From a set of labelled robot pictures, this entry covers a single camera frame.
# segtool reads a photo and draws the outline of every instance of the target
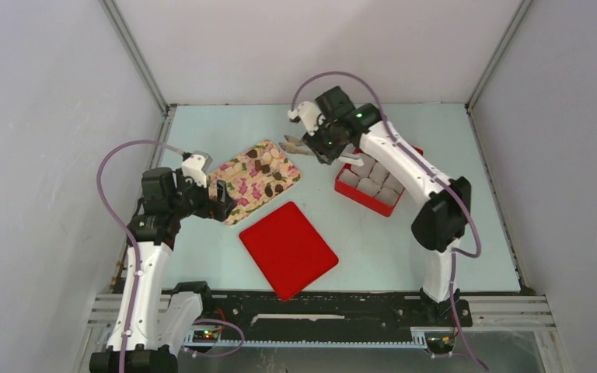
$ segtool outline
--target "robotic arm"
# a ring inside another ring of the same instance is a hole
[[[160,167],[143,173],[143,196],[139,207],[142,206],[145,212],[137,212],[127,226],[138,243],[138,252],[129,242],[120,312],[106,351],[94,353],[90,358],[92,373],[118,372],[123,336],[127,336],[126,371],[177,372],[176,356],[187,330],[203,311],[198,289],[191,289],[194,291],[171,297],[168,311],[159,318],[162,276],[173,252],[180,220],[195,215],[224,221],[236,206],[222,180],[216,184],[216,199],[209,197],[204,172],[210,164],[208,154],[185,153],[181,168],[175,171]],[[137,256],[138,271],[134,265]]]
[[[450,188],[470,209],[468,180],[452,180],[436,169],[401,138],[389,121],[383,122],[377,107],[366,103],[356,108],[339,86],[317,97],[314,103],[299,104],[288,116],[292,122],[303,124],[306,133],[302,140],[319,162],[329,165],[339,159],[358,164],[360,159],[344,152],[353,144],[381,162],[403,184],[421,207],[411,225],[416,240],[428,250],[421,294],[440,309],[449,309],[452,248],[458,246],[463,236],[466,218],[435,179],[448,180]]]

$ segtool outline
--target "floral pattern cloth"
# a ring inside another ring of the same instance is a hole
[[[209,194],[216,195],[216,180],[227,182],[237,205],[225,223],[234,225],[300,179],[294,163],[273,142],[264,140],[210,173]]]

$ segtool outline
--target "light blue tabletop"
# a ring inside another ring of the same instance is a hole
[[[462,291],[517,291],[518,279],[505,240],[484,166],[463,105],[389,104],[389,119],[409,142],[451,177],[465,176],[473,186],[472,215],[483,244],[481,258],[459,256],[457,284]],[[286,105],[180,106],[168,143],[201,150],[215,169],[258,141],[276,144],[283,134],[301,137],[300,124],[287,119]],[[404,194],[393,215],[385,218],[333,189],[341,164],[320,165],[314,157],[288,155],[303,178],[237,225],[228,227],[199,218],[182,220],[164,288],[180,281],[207,281],[211,288],[270,290],[239,233],[283,204],[294,201],[326,243],[339,264],[312,283],[313,291],[417,291],[424,276],[425,250],[410,232],[418,212]],[[180,158],[166,152],[162,166],[179,167]],[[470,229],[462,248],[474,251]]]

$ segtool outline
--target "red mat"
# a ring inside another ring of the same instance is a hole
[[[339,261],[294,202],[270,213],[239,238],[282,301]]]

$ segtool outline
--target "red tray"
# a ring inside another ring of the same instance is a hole
[[[339,261],[293,202],[239,233],[239,238],[282,301]]]
[[[419,152],[421,155],[424,154],[422,152],[422,149],[420,149],[420,148],[415,148],[415,150],[417,150],[417,152]],[[393,211],[395,210],[395,206],[399,203],[404,189],[402,189],[399,198],[397,198],[397,201],[395,201],[395,204],[393,204],[393,205],[384,204],[380,200],[377,200],[376,198],[369,196],[365,193],[362,193],[360,190],[341,182],[340,175],[342,175],[342,173],[344,172],[345,169],[351,169],[351,165],[344,165],[344,167],[342,167],[340,172],[335,177],[335,191],[351,198],[352,200],[355,200],[359,204],[361,204],[373,211],[376,211],[383,216],[389,217],[390,215],[393,214]]]

